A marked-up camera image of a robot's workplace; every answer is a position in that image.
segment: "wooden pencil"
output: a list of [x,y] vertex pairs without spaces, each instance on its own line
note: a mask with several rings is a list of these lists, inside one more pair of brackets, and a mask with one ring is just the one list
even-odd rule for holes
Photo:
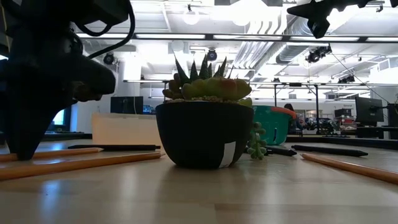
[[[91,147],[86,149],[67,149],[67,150],[57,150],[57,151],[49,151],[49,152],[36,152],[33,155],[33,159],[43,159],[43,158],[54,158],[60,156],[75,156],[82,154],[90,154],[101,152],[103,149],[97,147]],[[3,154],[0,155],[0,162],[11,162],[17,161],[18,157],[15,153]]]
[[309,161],[318,162],[327,166],[339,168],[342,170],[347,170],[356,174],[365,175],[367,177],[372,177],[378,180],[383,180],[393,184],[398,184],[398,173],[391,172],[388,170],[377,169],[373,167],[366,167],[357,164],[352,164],[349,162],[337,161],[334,159],[329,159],[325,157],[316,156],[313,154],[303,153],[301,155],[304,159]]
[[29,166],[9,167],[0,169],[0,180],[31,177],[35,175],[51,174],[54,172],[65,172],[91,167],[108,166],[127,162],[137,162],[149,159],[158,159],[162,156],[160,152],[147,154],[134,154],[128,156],[107,157],[101,159],[87,159],[79,161],[65,161],[54,164],[34,164]]

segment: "black pot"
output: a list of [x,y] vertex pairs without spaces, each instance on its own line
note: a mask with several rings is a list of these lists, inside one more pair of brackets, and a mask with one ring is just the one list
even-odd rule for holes
[[178,166],[198,169],[233,165],[249,140],[253,114],[247,106],[205,101],[156,107],[167,155]]

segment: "desk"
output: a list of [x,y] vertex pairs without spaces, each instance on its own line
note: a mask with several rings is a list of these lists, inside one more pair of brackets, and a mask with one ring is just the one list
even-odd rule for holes
[[356,135],[358,138],[371,138],[377,137],[379,139],[384,139],[384,132],[398,132],[397,127],[357,127]]
[[[89,143],[43,143],[39,150]],[[345,148],[369,155],[327,157],[398,171],[395,151]],[[0,182],[0,223],[7,224],[390,224],[397,220],[398,186],[300,156],[271,155],[253,161],[245,154],[234,167],[220,170],[180,169],[163,157]]]

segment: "succulent plant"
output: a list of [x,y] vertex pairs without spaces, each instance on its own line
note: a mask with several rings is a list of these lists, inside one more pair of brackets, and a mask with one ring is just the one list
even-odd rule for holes
[[265,140],[261,140],[260,135],[266,134],[266,130],[261,127],[260,122],[255,122],[253,124],[253,129],[251,132],[250,138],[250,148],[248,149],[248,154],[250,154],[252,159],[260,159],[264,158],[264,154],[267,153],[267,142]]
[[174,74],[174,79],[169,81],[169,89],[163,91],[164,96],[176,99],[201,100],[209,96],[215,96],[221,101],[237,101],[240,105],[252,106],[250,98],[242,100],[250,94],[251,87],[242,79],[230,79],[224,77],[226,58],[221,66],[212,75],[211,64],[208,65],[207,55],[205,55],[201,68],[198,73],[196,63],[192,63],[190,77],[188,78],[175,59],[178,73]]

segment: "teal basket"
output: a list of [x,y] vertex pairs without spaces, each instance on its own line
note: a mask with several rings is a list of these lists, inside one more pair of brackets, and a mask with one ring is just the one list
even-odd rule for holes
[[276,106],[253,106],[254,122],[260,122],[266,134],[261,135],[268,146],[278,146],[286,141],[289,121],[296,119],[296,114],[288,109]]

